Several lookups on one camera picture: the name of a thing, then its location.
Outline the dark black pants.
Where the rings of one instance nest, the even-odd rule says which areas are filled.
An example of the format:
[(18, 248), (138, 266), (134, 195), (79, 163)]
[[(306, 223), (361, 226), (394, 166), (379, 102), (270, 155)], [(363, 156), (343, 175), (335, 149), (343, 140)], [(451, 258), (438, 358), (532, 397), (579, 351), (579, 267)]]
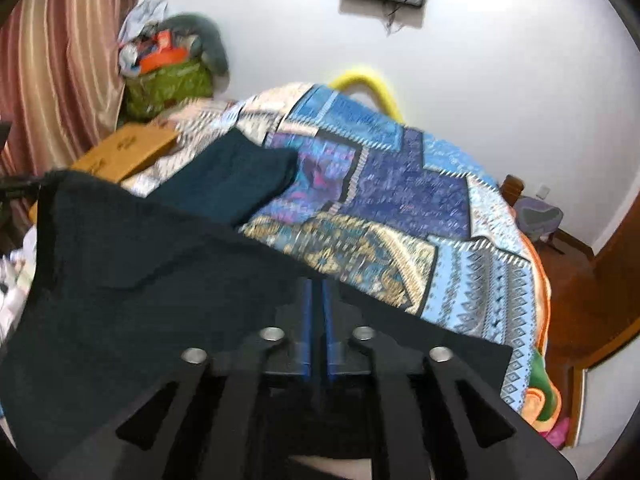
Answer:
[(330, 278), (113, 183), (49, 174), (39, 191), (34, 281), (1, 362), (10, 452), (32, 476), (54, 479), (65, 457), (167, 382), (186, 350), (220, 356), (273, 326), (302, 278), (314, 283), (311, 378), (299, 440), (288, 448), (291, 478), (310, 475), (294, 456), (321, 455), (320, 283)]

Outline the blue patchwork bedspread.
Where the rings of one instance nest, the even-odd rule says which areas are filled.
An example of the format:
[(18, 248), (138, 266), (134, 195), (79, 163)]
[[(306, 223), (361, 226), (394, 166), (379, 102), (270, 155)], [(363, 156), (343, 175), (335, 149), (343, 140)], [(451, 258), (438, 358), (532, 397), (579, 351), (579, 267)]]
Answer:
[(551, 286), (496, 181), (454, 144), (323, 84), (286, 84), (235, 104), (183, 102), (157, 125), (177, 147), (128, 178), (145, 196), (192, 170), (231, 129), (292, 148), (293, 184), (242, 232), (447, 330), (512, 349), (503, 400), (541, 434), (562, 398), (544, 368)]

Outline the brown wooden door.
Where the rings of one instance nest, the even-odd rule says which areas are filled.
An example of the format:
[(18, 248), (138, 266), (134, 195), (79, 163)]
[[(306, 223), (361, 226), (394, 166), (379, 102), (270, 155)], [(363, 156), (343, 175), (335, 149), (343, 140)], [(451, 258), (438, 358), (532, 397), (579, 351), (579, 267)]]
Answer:
[(573, 368), (639, 317), (639, 239), (620, 235), (593, 259), (562, 242), (538, 252), (551, 284), (547, 373), (562, 396), (560, 419), (573, 408)]

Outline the wooden chair with cloth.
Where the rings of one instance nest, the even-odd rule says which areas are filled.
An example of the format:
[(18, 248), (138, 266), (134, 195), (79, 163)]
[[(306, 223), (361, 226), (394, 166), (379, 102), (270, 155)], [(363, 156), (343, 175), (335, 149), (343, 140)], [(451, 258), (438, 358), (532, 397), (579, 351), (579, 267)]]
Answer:
[(525, 183), (508, 174), (500, 185), (500, 193), (514, 212), (518, 228), (533, 243), (546, 245), (564, 255), (554, 244), (554, 236), (564, 218), (563, 211), (538, 197), (524, 195)]

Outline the folded dark teal garment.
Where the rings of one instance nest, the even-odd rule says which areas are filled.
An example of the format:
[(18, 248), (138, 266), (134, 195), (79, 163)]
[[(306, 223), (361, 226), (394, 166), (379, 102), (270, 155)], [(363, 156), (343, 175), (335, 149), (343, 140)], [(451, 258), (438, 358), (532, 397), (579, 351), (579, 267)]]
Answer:
[(262, 148), (233, 128), (148, 200), (237, 228), (292, 185), (297, 167), (292, 148)]

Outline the brown cardboard box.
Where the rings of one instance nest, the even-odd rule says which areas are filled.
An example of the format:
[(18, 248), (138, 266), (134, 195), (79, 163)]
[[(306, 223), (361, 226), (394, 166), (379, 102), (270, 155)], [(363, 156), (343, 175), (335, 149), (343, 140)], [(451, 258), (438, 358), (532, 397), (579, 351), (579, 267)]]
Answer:
[(174, 129), (127, 124), (78, 158), (70, 169), (119, 183), (166, 155), (178, 135)]

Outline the green fabric bag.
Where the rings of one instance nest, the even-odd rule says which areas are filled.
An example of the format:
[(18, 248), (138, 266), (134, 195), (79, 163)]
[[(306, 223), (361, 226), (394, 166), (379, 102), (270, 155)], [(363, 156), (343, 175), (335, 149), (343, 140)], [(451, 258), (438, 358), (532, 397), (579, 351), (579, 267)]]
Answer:
[(214, 94), (214, 76), (204, 63), (190, 60), (126, 78), (125, 86), (126, 116), (148, 122), (184, 100), (210, 98)]

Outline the yellow curved tube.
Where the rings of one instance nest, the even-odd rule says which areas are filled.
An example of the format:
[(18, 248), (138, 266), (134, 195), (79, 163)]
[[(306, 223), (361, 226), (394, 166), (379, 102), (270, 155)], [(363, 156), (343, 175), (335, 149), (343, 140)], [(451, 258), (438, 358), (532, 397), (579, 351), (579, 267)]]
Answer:
[(364, 90), (384, 115), (400, 124), (405, 123), (393, 87), (379, 70), (371, 66), (356, 65), (342, 70), (329, 82), (329, 87), (343, 93)]

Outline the striped pink curtain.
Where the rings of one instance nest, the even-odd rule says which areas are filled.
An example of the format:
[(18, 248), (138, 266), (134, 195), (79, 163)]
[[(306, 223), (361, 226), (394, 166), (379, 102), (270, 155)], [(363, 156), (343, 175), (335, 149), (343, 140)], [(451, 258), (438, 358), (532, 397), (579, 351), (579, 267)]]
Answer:
[(138, 0), (18, 0), (1, 26), (2, 174), (66, 167), (115, 128), (118, 33)]

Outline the orange box in bag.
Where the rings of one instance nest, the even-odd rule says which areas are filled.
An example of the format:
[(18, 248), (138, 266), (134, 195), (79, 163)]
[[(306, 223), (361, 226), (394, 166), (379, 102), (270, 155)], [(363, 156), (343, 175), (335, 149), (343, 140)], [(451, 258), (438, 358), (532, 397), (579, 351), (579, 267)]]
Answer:
[(155, 35), (151, 49), (140, 54), (140, 73), (146, 74), (166, 65), (183, 63), (188, 58), (188, 49), (175, 46), (171, 31), (164, 29)]

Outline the grey neck pillow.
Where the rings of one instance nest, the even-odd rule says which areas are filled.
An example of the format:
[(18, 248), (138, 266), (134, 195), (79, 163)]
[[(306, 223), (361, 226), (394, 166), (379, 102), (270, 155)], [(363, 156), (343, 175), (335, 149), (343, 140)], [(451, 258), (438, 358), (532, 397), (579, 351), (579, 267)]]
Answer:
[(200, 58), (208, 70), (217, 77), (229, 73), (229, 64), (217, 25), (196, 13), (176, 14), (157, 25), (157, 30), (168, 30), (175, 44), (184, 47), (190, 58)]

